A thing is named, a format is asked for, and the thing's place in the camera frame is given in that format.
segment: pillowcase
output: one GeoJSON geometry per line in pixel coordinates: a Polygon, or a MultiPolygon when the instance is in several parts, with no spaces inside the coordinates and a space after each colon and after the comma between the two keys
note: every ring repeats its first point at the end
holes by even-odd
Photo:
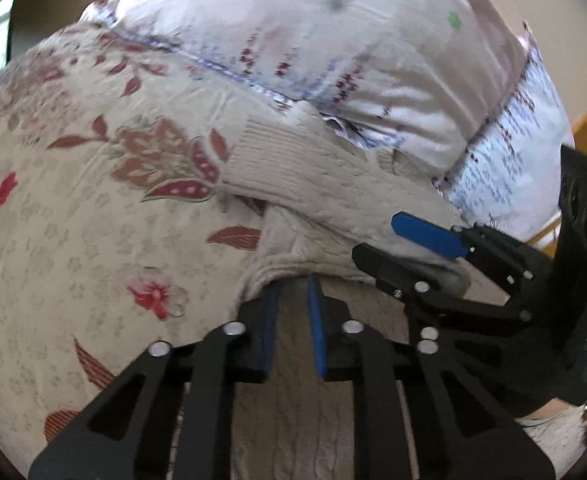
{"type": "Polygon", "coordinates": [[[351,121],[430,176],[459,160],[526,62],[489,0],[121,0],[116,16],[351,121]]]}
{"type": "Polygon", "coordinates": [[[443,196],[465,221],[526,241],[559,212],[560,147],[573,147],[569,118],[529,33],[529,61],[513,96],[444,179],[443,196]]]}

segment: cable knit sweater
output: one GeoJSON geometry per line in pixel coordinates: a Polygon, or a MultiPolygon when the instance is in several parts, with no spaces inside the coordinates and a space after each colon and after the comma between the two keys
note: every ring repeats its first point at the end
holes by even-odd
{"type": "Polygon", "coordinates": [[[222,190],[266,201],[256,258],[238,298],[268,282],[318,273],[368,281],[351,261],[352,248],[381,248],[446,290],[462,295],[468,273],[393,233],[399,211],[449,228],[462,223],[429,178],[393,152],[343,144],[310,104],[296,104],[284,124],[249,120],[222,173],[222,190]]]}

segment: pillow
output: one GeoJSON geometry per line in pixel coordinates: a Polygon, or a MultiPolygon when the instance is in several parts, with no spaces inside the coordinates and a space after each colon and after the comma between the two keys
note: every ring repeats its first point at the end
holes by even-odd
{"type": "Polygon", "coordinates": [[[436,186],[470,224],[526,241],[558,213],[560,147],[573,147],[569,118],[532,34],[515,93],[436,186]]]}
{"type": "Polygon", "coordinates": [[[116,16],[352,121],[430,176],[459,160],[526,62],[489,0],[121,0],[116,16]]]}

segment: green spot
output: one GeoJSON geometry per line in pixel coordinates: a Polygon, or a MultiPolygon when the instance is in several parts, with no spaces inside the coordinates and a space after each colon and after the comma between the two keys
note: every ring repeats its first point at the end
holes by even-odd
{"type": "Polygon", "coordinates": [[[462,27],[462,20],[458,16],[457,12],[451,11],[447,20],[449,20],[449,25],[451,25],[451,27],[455,28],[456,30],[462,27]]]}

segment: metal bolt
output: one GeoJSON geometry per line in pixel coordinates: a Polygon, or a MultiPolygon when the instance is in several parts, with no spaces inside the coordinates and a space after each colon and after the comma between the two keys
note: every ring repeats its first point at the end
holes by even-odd
{"type": "Polygon", "coordinates": [[[246,326],[240,321],[231,321],[222,330],[224,330],[226,335],[242,335],[246,331],[246,326]]]}
{"type": "Polygon", "coordinates": [[[148,353],[153,357],[164,357],[171,352],[171,345],[166,341],[156,341],[148,347],[148,353]]]}
{"type": "Polygon", "coordinates": [[[414,285],[414,288],[416,289],[416,292],[427,292],[431,288],[431,285],[427,282],[417,282],[416,285],[414,285]]]}
{"type": "Polygon", "coordinates": [[[431,341],[430,339],[423,339],[417,344],[417,351],[419,351],[420,354],[435,354],[439,348],[438,343],[431,341]]]}
{"type": "Polygon", "coordinates": [[[420,337],[422,339],[430,339],[431,341],[438,339],[439,335],[440,331],[435,326],[426,326],[420,332],[420,337]]]}
{"type": "Polygon", "coordinates": [[[365,326],[360,321],[356,321],[355,319],[350,319],[349,321],[342,323],[342,331],[345,334],[359,334],[364,329],[365,326]]]}

